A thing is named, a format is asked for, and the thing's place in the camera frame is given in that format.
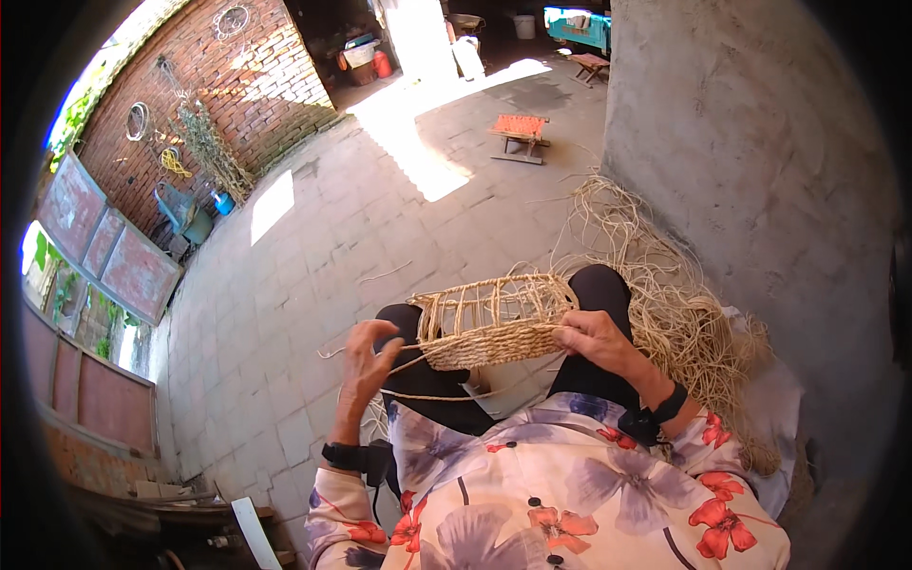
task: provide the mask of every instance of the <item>floral blouse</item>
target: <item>floral blouse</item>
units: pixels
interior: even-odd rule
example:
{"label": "floral blouse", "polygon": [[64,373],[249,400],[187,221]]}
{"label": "floral blouse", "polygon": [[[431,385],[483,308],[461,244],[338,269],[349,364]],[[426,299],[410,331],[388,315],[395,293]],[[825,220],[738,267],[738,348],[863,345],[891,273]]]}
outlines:
{"label": "floral blouse", "polygon": [[617,429],[624,409],[561,392],[481,437],[396,402],[402,519],[371,522],[364,483],[319,470],[310,567],[367,570],[784,568],[789,538],[757,503],[740,444],[703,409],[669,465]]}

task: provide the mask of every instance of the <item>black pants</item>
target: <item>black pants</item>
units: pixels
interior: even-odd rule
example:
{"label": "black pants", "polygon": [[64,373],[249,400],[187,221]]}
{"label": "black pants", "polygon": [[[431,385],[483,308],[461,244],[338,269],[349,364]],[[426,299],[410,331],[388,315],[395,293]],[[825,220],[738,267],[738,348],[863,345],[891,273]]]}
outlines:
{"label": "black pants", "polygon": [[[579,299],[580,309],[607,311],[624,336],[632,340],[630,319],[627,315],[627,307],[630,305],[630,289],[614,269],[601,264],[589,265],[577,271],[570,278],[569,284]],[[396,336],[405,339],[406,345],[418,344],[416,336],[420,316],[421,309],[404,304],[385,306],[377,313],[377,318],[391,321],[399,327],[399,334]],[[383,345],[393,337],[378,340],[374,344],[374,350],[379,352]],[[393,367],[401,366],[419,356],[421,356],[421,351],[416,348],[403,350],[396,357]],[[460,398],[468,396],[465,389],[460,386],[468,379],[468,370],[439,372],[431,368],[427,360],[422,360],[390,376],[383,388],[402,394]],[[604,371],[578,355],[564,359],[564,364],[561,365],[548,396],[557,392],[591,394],[618,403],[627,409],[639,409],[639,395],[626,380],[617,374]],[[387,406],[392,400],[396,400],[440,425],[469,435],[482,435],[496,423],[474,400],[452,402],[383,395],[383,401]],[[390,472],[392,481],[388,479],[389,486],[398,496],[399,488],[397,484],[394,484],[396,481],[395,465]]]}

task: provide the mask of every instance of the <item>small wooden stool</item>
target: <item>small wooden stool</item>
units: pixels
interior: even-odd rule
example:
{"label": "small wooden stool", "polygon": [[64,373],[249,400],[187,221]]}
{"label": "small wooden stool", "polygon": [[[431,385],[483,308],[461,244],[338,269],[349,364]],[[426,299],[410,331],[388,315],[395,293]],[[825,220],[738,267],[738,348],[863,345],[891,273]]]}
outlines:
{"label": "small wooden stool", "polygon": [[[542,159],[532,156],[532,148],[537,144],[550,147],[551,143],[542,139],[542,126],[549,122],[547,117],[529,117],[526,115],[499,115],[494,126],[488,129],[492,135],[503,137],[503,154],[492,154],[491,158],[502,161],[531,162],[542,164]],[[508,154],[510,141],[528,144],[525,154]]]}
{"label": "small wooden stool", "polygon": [[[573,54],[572,56],[567,56],[567,58],[572,59],[582,68],[579,70],[579,73],[577,73],[574,77],[571,77],[571,79],[576,83],[584,85],[590,89],[592,88],[592,83],[590,83],[590,81],[592,81],[592,79],[598,75],[598,72],[605,67],[611,66],[610,61],[602,59],[601,57],[595,56],[593,54]],[[579,78],[579,76],[583,75],[586,72],[589,73],[589,76],[586,79]]]}

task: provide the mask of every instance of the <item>red gas canister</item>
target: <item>red gas canister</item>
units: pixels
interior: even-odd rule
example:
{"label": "red gas canister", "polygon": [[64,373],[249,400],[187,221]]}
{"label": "red gas canister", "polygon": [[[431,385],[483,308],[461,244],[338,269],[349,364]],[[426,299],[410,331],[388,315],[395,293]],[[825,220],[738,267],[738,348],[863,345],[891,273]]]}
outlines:
{"label": "red gas canister", "polygon": [[388,78],[393,74],[393,70],[389,66],[387,55],[379,49],[374,52],[374,69],[377,71],[377,75],[380,78]]}

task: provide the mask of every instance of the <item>red flower print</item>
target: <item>red flower print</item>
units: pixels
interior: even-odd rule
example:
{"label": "red flower print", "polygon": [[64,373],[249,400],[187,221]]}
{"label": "red flower print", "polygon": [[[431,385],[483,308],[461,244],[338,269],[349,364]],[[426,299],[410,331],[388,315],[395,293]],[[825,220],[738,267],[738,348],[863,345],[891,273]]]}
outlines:
{"label": "red flower print", "polygon": [[598,532],[598,523],[590,514],[582,517],[570,511],[561,513],[557,519],[557,509],[554,507],[536,507],[529,511],[529,523],[539,526],[548,541],[548,548],[566,546],[573,554],[581,554],[588,550],[590,543],[576,538],[595,534]]}
{"label": "red flower print", "polygon": [[622,450],[633,450],[637,447],[635,441],[614,428],[605,426],[603,430],[598,430],[598,433],[606,440],[616,443]]}
{"label": "red flower print", "polygon": [[415,496],[414,491],[403,491],[402,496],[399,497],[399,509],[402,511],[402,514],[408,514],[411,511],[411,498]]}
{"label": "red flower print", "polygon": [[706,424],[709,427],[703,431],[703,445],[709,445],[715,441],[716,446],[713,449],[717,450],[722,443],[729,440],[731,432],[722,431],[722,420],[711,411],[706,412]]}
{"label": "red flower print", "polygon": [[348,534],[352,540],[366,540],[371,543],[383,544],[387,542],[387,534],[383,529],[371,521],[359,521],[357,524],[343,523],[348,527]]}
{"label": "red flower print", "polygon": [[[414,516],[412,514],[406,513],[399,522],[396,523],[396,528],[393,529],[393,535],[389,539],[389,543],[393,546],[399,546],[405,544],[405,551],[416,553],[420,550],[421,547],[421,523],[418,522],[418,518],[421,516],[421,511],[424,510],[425,505],[428,504],[428,495],[424,495],[424,498],[418,503],[415,507]],[[411,505],[411,495],[409,496],[409,505]]]}
{"label": "red flower print", "polygon": [[729,550],[729,537],[734,544],[735,552],[744,552],[757,544],[757,539],[747,530],[747,526],[720,499],[709,499],[700,505],[690,516],[688,523],[690,526],[702,523],[710,527],[703,533],[703,539],[697,543],[697,550],[704,558],[723,560]]}
{"label": "red flower print", "polygon": [[739,495],[744,494],[744,487],[739,482],[733,480],[731,475],[726,472],[707,472],[700,476],[700,482],[703,483],[710,491],[716,493],[716,498],[721,501],[731,501],[734,499],[733,492]]}

